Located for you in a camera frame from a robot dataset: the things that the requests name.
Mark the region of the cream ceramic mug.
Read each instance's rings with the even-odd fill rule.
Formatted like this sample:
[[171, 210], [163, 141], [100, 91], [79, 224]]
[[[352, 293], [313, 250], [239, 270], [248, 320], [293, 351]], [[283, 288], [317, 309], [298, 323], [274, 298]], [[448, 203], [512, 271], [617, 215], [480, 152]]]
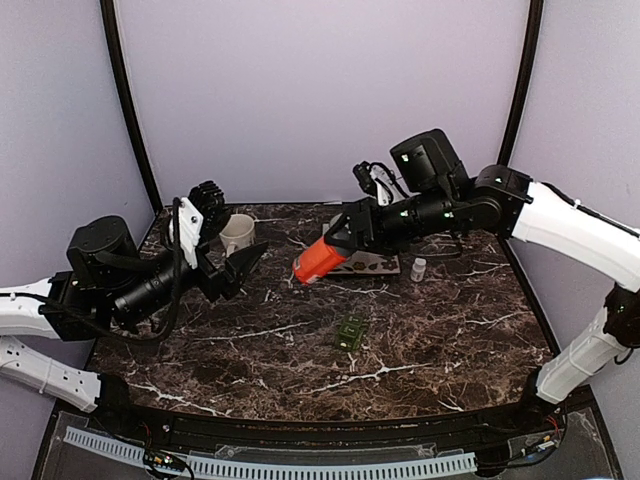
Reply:
[[254, 219], [246, 214], [233, 214], [219, 233], [219, 238], [226, 257], [253, 245], [255, 241]]

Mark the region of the black frame post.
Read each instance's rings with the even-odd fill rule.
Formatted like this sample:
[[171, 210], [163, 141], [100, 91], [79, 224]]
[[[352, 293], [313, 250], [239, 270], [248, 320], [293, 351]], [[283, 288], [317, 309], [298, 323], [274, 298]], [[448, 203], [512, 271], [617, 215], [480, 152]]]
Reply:
[[505, 130], [497, 156], [497, 164], [508, 166], [512, 158], [523, 118], [530, 81], [534, 69], [544, 11], [543, 0], [530, 0], [519, 67]]
[[136, 107], [134, 105], [117, 20], [116, 2], [113, 0], [100, 0], [99, 5], [121, 113], [147, 199], [153, 213], [158, 215], [163, 210], [164, 205], [152, 172], [151, 162], [144, 144]]

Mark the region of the green pill organizer box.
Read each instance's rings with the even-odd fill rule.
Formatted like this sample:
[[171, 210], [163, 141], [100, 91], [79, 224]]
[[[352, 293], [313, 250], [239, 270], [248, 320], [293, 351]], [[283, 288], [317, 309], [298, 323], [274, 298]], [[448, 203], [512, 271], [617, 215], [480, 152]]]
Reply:
[[337, 332], [336, 346], [347, 352], [359, 349], [366, 330], [367, 325], [362, 317], [346, 315]]

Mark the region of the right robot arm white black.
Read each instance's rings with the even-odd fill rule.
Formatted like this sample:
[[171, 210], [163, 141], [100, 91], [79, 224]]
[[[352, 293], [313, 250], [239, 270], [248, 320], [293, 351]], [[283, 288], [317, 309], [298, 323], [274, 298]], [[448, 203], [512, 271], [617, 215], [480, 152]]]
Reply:
[[534, 374], [533, 395], [510, 413], [517, 432], [534, 432], [547, 420], [549, 405], [565, 400], [618, 354], [638, 348], [638, 230], [504, 165], [469, 177], [440, 129], [399, 143], [390, 155], [410, 196], [387, 206], [373, 198], [346, 204], [324, 235], [339, 252], [394, 255], [417, 238], [484, 230], [546, 247], [614, 282], [595, 319]]

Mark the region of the small circuit board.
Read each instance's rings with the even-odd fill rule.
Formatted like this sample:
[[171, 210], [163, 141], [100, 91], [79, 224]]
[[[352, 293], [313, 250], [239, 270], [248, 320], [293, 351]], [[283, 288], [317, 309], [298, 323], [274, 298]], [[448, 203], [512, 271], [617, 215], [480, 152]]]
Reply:
[[182, 459], [161, 450], [146, 449], [142, 456], [142, 463], [152, 472], [179, 474], [186, 467]]

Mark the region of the black left frame post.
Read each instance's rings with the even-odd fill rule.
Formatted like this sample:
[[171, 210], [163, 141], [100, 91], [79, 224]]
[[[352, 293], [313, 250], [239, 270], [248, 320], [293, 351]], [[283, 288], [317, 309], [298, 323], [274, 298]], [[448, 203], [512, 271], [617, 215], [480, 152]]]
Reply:
[[144, 144], [136, 107], [134, 105], [117, 20], [116, 2], [113, 0], [100, 0], [99, 5], [121, 113], [147, 199], [153, 213], [158, 215], [163, 210], [164, 205], [152, 172], [151, 162]]

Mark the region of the black right frame post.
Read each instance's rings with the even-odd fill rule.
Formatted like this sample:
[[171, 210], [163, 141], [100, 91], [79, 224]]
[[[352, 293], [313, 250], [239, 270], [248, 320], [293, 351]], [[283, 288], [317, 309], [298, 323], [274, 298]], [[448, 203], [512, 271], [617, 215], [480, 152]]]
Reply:
[[497, 156], [497, 164], [508, 166], [512, 158], [523, 118], [530, 81], [534, 69], [544, 11], [543, 0], [530, 0], [519, 67], [505, 130]]

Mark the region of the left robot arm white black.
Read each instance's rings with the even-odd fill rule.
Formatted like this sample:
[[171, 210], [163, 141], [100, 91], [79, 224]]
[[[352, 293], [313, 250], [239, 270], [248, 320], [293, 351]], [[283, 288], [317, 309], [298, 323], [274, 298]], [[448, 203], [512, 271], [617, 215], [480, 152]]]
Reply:
[[172, 215], [163, 249], [143, 259], [119, 216], [78, 228], [68, 246], [70, 270], [1, 290], [1, 373], [103, 421], [120, 436], [141, 427], [124, 379], [67, 365], [24, 343], [26, 337], [63, 342], [111, 338], [157, 345], [174, 330], [183, 293], [199, 289], [215, 302], [244, 286], [266, 253], [260, 242], [233, 252], [221, 267], [208, 259], [209, 243], [229, 215]]

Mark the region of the white pill bottle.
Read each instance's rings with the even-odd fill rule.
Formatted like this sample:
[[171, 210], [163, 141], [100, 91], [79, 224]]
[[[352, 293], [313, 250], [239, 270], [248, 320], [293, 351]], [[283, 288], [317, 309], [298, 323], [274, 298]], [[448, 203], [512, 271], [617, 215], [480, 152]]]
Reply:
[[424, 279], [427, 261], [424, 258], [416, 258], [412, 264], [410, 279], [413, 282], [421, 282]]

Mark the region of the floral square coaster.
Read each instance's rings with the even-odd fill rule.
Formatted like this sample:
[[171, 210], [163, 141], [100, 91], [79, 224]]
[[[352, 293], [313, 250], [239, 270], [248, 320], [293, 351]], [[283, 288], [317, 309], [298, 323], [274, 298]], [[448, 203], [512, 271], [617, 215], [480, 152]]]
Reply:
[[344, 263], [331, 270], [329, 276], [397, 275], [401, 273], [399, 257], [384, 256], [369, 252], [355, 252]]

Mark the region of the red pill bottle grey lid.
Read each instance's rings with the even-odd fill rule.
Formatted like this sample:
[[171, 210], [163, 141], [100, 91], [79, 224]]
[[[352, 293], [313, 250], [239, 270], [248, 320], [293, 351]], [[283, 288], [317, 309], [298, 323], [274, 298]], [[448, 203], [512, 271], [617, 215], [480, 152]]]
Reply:
[[353, 248], [328, 243], [323, 235], [294, 260], [293, 272], [301, 283], [310, 285], [345, 263], [354, 252]]

